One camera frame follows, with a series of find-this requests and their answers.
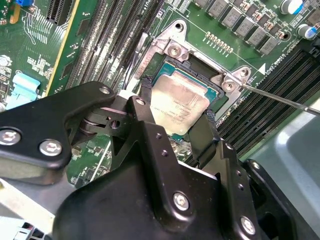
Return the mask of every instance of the chip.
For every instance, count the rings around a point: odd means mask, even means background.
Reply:
[[[257,11],[258,9],[259,9],[259,8],[258,8],[257,5],[252,4],[252,5],[249,7],[248,11],[246,11],[246,15],[251,18],[251,17],[256,13],[256,11]]]
[[[197,5],[200,8],[203,8],[209,0],[194,0],[195,5]]]
[[[0,91],[6,93],[8,91],[8,85],[4,82],[0,82]]]
[[[233,5],[235,5],[236,7],[240,7],[240,5],[244,2],[244,0],[234,0]]]
[[[312,25],[316,25],[320,22],[320,9],[316,9],[310,17],[308,17],[307,21]]]
[[[273,37],[270,37],[265,44],[260,48],[260,52],[268,55],[279,43],[279,41],[277,41],[276,39],[274,39]]]
[[[212,17],[219,17],[227,8],[228,3],[225,0],[216,0],[209,8],[209,15]]]
[[[64,67],[63,73],[62,73],[62,75],[61,75],[61,78],[62,78],[62,79],[63,79],[65,76],[67,76],[68,74],[71,73],[73,66],[74,66],[74,62],[72,61],[72,62],[68,63],[68,64]]]
[[[232,28],[235,25],[235,23],[238,21],[240,16],[241,16],[241,12],[235,7],[233,7],[229,11],[229,13],[225,16],[224,20],[222,21],[222,24],[224,24],[229,28]]]
[[[248,43],[257,46],[266,34],[267,33],[261,27],[258,27],[247,41]]]
[[[87,28],[89,27],[91,18],[86,18],[81,20],[78,31],[76,32],[76,36],[82,35],[87,31]]]
[[[165,62],[153,80],[150,108],[168,135],[183,136],[217,97],[216,90]]]
[[[263,28],[269,20],[270,20],[270,17],[267,14],[264,14],[258,21],[258,25]]]
[[[253,25],[254,25],[254,22],[248,17],[246,17],[242,21],[242,23],[239,25],[239,27],[236,29],[235,32],[241,37],[245,37],[248,34],[248,32],[251,30]]]
[[[271,28],[271,30],[269,31],[269,33],[270,33],[271,35],[275,36],[276,33],[279,32],[279,30],[280,30],[281,28],[282,28],[282,27],[281,27],[278,23],[276,23],[276,24],[273,26],[273,28]]]

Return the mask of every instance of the motherboard mounting hole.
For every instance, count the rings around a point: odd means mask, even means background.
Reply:
[[[178,30],[178,32],[182,32],[182,30],[184,29],[184,26],[181,23],[177,23],[175,25],[175,28]]]

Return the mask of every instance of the green circuit board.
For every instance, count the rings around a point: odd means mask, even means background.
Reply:
[[[133,70],[139,67],[152,41],[175,20],[185,21],[185,41],[194,49],[226,73],[242,66],[249,67],[248,83],[256,86],[299,43],[302,37],[297,34],[298,27],[310,25],[310,17],[319,7],[317,0],[306,0],[301,11],[292,15],[280,12],[281,1],[278,0],[240,0],[240,4],[239,0],[225,0],[225,12],[213,17],[213,0],[75,0],[65,23],[57,25],[48,20],[52,2],[35,1],[31,6],[17,8],[14,0],[0,0],[0,84],[6,86],[0,85],[0,102],[4,105],[10,101],[13,77],[18,73],[40,82],[38,99],[89,81],[103,82],[117,91],[123,84],[124,60],[131,58],[129,53],[140,37],[136,33],[146,29],[142,23],[148,25],[148,37]],[[156,8],[158,2],[164,3]],[[252,6],[254,13],[249,15]],[[150,17],[148,14],[155,10],[154,17]],[[233,27],[225,21],[231,10],[240,14]],[[268,19],[260,24],[263,16]],[[250,19],[254,27],[242,37],[237,33],[237,27],[245,18]],[[264,42],[250,39],[256,29],[262,29]],[[275,40],[276,46],[264,54],[262,49],[267,38]],[[164,58],[165,55],[156,53],[143,74],[155,77]],[[248,94],[244,92],[230,105],[218,119],[218,124]],[[191,155],[190,145],[171,141],[177,158],[186,161]],[[77,146],[67,170],[69,181],[80,187],[107,173],[111,166],[109,147],[110,138],[105,135]]]

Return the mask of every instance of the black expansion slot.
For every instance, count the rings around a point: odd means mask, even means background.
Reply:
[[[304,104],[320,91],[320,38],[302,40],[257,87]],[[218,128],[241,157],[274,131],[296,109],[251,93]]]
[[[133,0],[130,2],[130,5],[125,13],[125,15],[122,17],[122,19],[118,22],[118,26],[117,26],[117,30],[116,30],[116,33],[114,34],[114,36],[112,36],[112,39],[111,39],[111,44],[110,46],[108,47],[108,50],[107,50],[107,54],[102,62],[102,65],[98,68],[98,71],[97,71],[97,74],[96,74],[96,77],[95,77],[95,80],[96,81],[99,81],[99,82],[103,82],[106,84],[106,79],[107,79],[107,75],[105,75],[105,77],[101,77],[101,75],[103,74],[104,70],[105,69],[109,69],[111,68],[112,64],[113,64],[113,60],[111,59],[112,56],[111,56],[111,52],[113,51],[116,43],[118,43],[119,41],[119,38],[120,36],[123,34],[123,32],[125,31],[124,29],[127,29],[127,28],[131,28],[131,25],[127,25],[127,22],[129,20],[129,18],[132,17],[132,12],[136,11],[137,10],[137,2],[139,0]]]
[[[82,83],[83,77],[88,68],[89,62],[95,51],[106,21],[108,20],[111,10],[117,1],[102,0],[96,7],[96,11],[93,17],[93,23],[90,30],[85,36],[85,43],[82,44],[82,49],[79,57],[77,58],[77,64],[73,67],[71,75],[69,77],[67,89],[78,86]]]
[[[134,32],[134,35],[131,39],[131,44],[124,50],[122,60],[119,64],[119,68],[127,69],[130,63],[133,60],[135,54],[135,48],[140,40],[142,33],[149,33],[150,27],[154,20],[157,17],[157,13],[162,8],[165,0],[155,0],[152,1],[149,5],[150,7],[144,13],[144,17],[141,21],[141,24],[138,26],[137,30]],[[123,79],[124,72],[120,72],[119,74],[114,74],[112,77],[112,89],[117,89],[120,81]]]
[[[107,40],[110,38],[112,31],[114,28],[118,28],[117,22],[121,21],[121,12],[124,8],[126,0],[120,0],[117,4],[115,4],[111,10],[112,14],[110,15],[110,19],[108,20],[107,26],[104,29],[104,32],[96,46],[97,49],[100,50],[100,53],[103,51],[103,47],[105,46]],[[94,81],[97,72],[95,68],[97,66],[97,61],[100,57],[100,54],[94,54],[90,64],[87,68],[86,75],[84,77],[84,83],[88,81]]]

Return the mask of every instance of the black metal arm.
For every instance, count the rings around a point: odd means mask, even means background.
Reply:
[[[151,95],[148,89],[144,96]],[[14,144],[0,144],[0,177],[55,183],[71,159],[71,146],[104,133],[112,136],[112,171],[67,197],[56,213],[54,240],[317,239],[294,207],[282,204],[283,195],[264,211],[282,210],[275,218],[287,216],[286,228],[276,225],[271,233],[264,227],[263,213],[257,214],[261,199],[252,197],[261,189],[254,184],[258,173],[247,175],[210,119],[204,114],[189,132],[193,155],[208,176],[178,163],[149,99],[126,100],[90,82],[0,115],[0,131],[19,136]],[[44,146],[46,141],[57,145]],[[261,191],[273,196],[274,188]]]

